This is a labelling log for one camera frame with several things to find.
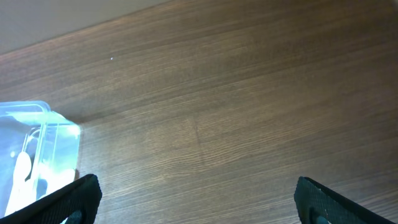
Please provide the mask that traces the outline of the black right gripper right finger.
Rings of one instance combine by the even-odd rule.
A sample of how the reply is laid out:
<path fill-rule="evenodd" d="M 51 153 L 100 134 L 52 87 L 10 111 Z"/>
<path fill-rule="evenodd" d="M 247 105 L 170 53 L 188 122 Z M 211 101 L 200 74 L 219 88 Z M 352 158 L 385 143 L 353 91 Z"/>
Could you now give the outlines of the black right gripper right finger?
<path fill-rule="evenodd" d="M 302 224 L 394 224 L 309 177 L 299 177 L 294 192 Z"/>

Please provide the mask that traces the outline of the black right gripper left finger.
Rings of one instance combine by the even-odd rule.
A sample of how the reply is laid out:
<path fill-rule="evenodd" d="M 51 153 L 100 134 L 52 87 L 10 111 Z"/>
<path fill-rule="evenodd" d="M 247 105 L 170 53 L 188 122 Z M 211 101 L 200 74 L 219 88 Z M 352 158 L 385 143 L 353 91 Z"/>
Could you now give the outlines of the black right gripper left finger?
<path fill-rule="evenodd" d="M 93 224 L 101 198 L 98 177 L 87 174 L 29 206 L 1 218 L 1 224 Z"/>

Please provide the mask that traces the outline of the white spoon wide handle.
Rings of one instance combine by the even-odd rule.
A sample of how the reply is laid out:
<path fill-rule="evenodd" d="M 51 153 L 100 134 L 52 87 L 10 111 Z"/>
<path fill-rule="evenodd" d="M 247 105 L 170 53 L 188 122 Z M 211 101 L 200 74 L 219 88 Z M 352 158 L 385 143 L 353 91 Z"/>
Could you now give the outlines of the white spoon wide handle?
<path fill-rule="evenodd" d="M 19 205 L 19 194 L 21 188 L 25 185 L 25 179 L 30 174 L 32 163 L 28 153 L 22 151 L 19 153 L 13 173 L 13 183 L 9 201 L 7 204 L 5 216 L 14 213 Z"/>

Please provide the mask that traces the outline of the white spoon thin handle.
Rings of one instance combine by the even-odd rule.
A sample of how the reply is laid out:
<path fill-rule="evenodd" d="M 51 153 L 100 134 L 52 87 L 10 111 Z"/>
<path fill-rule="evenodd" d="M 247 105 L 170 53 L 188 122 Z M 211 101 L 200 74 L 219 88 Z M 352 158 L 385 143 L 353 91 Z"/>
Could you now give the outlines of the white spoon thin handle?
<path fill-rule="evenodd" d="M 65 169 L 61 172 L 54 172 L 48 167 L 41 168 L 37 181 L 37 196 L 49 195 L 75 179 L 75 169 Z"/>

